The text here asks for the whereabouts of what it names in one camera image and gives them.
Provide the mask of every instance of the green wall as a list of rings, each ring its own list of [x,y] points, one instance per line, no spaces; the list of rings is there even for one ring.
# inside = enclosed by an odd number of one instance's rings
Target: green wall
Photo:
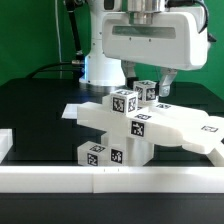
[[[63,1],[58,2],[62,58],[66,61],[74,58],[75,49]],[[222,0],[206,0],[206,3],[210,10],[209,32],[218,42],[211,47],[203,69],[180,71],[176,80],[202,83],[224,99],[224,3]],[[54,0],[0,1],[0,85],[13,78],[25,77],[42,65],[59,61],[54,4]],[[76,14],[81,44],[84,53],[88,53],[88,7],[78,9]],[[136,72],[140,79],[157,78],[153,66],[137,65]],[[59,74],[48,74],[47,77],[59,78]]]

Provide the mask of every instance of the stacked blocks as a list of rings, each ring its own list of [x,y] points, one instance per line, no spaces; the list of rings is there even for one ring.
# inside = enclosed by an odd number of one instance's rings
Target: stacked blocks
[[[134,82],[134,91],[138,92],[138,100],[140,103],[154,103],[158,101],[156,96],[156,82],[149,80]]]
[[[201,154],[224,147],[223,118],[159,103],[154,87],[151,81],[136,82],[134,88],[138,92],[117,90],[104,97],[102,105],[87,102],[78,107],[79,125],[107,132],[101,138],[104,150],[93,151],[94,143],[79,147],[79,164],[142,166],[153,158],[154,144],[182,146]]]
[[[87,142],[78,148],[84,166],[142,166],[153,158],[154,144],[130,137],[129,118],[148,111],[138,107],[138,92],[119,89],[102,99],[102,105],[86,103],[78,108],[78,124],[107,131],[101,144]],[[103,147],[101,152],[93,147]]]

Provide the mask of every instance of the table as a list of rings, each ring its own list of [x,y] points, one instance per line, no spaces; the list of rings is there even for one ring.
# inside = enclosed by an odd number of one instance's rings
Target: table
[[[67,103],[100,103],[103,95],[71,80],[14,79],[1,86],[0,128],[12,128],[15,142],[1,166],[76,166],[77,146],[99,142],[102,132],[62,113]],[[224,116],[224,102],[200,84],[174,83],[161,102]],[[212,166],[206,156],[163,147],[147,165]],[[223,205],[223,194],[0,194],[2,223],[220,223]]]

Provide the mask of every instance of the cube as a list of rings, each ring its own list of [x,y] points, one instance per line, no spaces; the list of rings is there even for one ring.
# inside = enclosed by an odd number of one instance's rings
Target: cube
[[[94,142],[86,142],[78,147],[78,164],[82,166],[107,166],[108,148]]]
[[[153,158],[154,144],[130,137],[108,134],[109,166],[143,166]]]
[[[119,89],[110,93],[110,111],[116,114],[128,115],[138,109],[138,93]]]
[[[138,92],[138,100],[141,103],[154,103],[158,101],[156,96],[156,82],[150,80],[134,82],[134,91]]]

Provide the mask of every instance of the white border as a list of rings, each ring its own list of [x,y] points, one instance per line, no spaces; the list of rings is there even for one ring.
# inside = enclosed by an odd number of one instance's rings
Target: white border
[[[0,167],[1,193],[224,193],[222,167]]]

